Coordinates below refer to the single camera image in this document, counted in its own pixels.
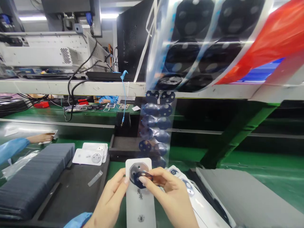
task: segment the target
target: finger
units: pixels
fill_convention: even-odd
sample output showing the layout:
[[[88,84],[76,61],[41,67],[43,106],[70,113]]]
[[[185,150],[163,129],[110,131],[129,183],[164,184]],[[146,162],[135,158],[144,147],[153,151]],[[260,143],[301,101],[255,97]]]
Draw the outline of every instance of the finger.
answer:
[[[44,138],[45,138],[45,139],[53,139],[54,136],[52,136],[52,135],[46,135]]]
[[[178,179],[177,177],[175,177],[174,175],[172,175],[170,172],[166,171],[162,167],[157,167],[155,169],[151,169],[151,170],[149,170],[149,173],[155,177],[162,176],[167,181],[175,182],[176,179]]]
[[[149,178],[144,176],[139,177],[139,180],[157,198],[160,203],[163,202],[166,194],[158,186],[156,186]]]
[[[123,178],[123,181],[120,183],[117,191],[114,193],[109,203],[113,203],[114,205],[120,205],[128,189],[128,185],[129,185],[129,178]]]
[[[126,174],[126,168],[121,168],[115,175],[112,177],[111,181],[114,183],[120,182],[124,175]]]

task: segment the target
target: black panel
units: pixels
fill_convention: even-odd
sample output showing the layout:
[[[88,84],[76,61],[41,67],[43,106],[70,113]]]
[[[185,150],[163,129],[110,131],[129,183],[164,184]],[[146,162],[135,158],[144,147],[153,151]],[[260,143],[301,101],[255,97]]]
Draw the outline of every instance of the black panel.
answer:
[[[140,56],[147,39],[146,22],[153,0],[143,0],[117,18],[117,49],[119,71],[136,73]],[[149,45],[137,81],[144,81]]]

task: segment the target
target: worker's arm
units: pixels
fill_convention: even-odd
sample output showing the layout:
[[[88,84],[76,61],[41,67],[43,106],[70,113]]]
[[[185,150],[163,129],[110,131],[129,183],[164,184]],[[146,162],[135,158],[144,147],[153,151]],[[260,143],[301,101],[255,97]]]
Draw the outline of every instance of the worker's arm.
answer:
[[[15,154],[22,151],[30,144],[26,138],[13,139],[0,146],[0,164],[6,162]]]
[[[0,146],[0,164],[25,149],[30,143],[52,141],[54,133],[46,133],[28,138],[17,138]]]

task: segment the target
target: gray panel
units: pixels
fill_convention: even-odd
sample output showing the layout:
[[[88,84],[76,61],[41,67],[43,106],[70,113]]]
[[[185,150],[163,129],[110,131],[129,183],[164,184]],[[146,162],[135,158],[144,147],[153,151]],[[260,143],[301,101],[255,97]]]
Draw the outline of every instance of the gray panel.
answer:
[[[199,169],[239,226],[250,228],[304,226],[304,215],[247,172]]]
[[[91,11],[88,0],[42,0],[45,13]]]

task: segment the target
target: metal shelf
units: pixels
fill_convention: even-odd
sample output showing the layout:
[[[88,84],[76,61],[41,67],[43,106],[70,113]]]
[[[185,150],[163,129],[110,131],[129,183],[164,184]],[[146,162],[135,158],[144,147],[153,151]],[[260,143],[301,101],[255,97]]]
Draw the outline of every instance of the metal shelf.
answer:
[[[73,80],[73,88],[79,80]],[[35,93],[67,95],[67,80],[29,80],[29,79],[4,79],[0,81],[0,93]],[[146,93],[145,82],[125,82],[127,96],[144,97]],[[176,92],[177,98],[219,98],[219,99],[250,99],[260,88],[261,84],[229,84],[214,85],[200,92]],[[74,95],[109,95],[124,96],[121,82],[85,82],[79,85]]]

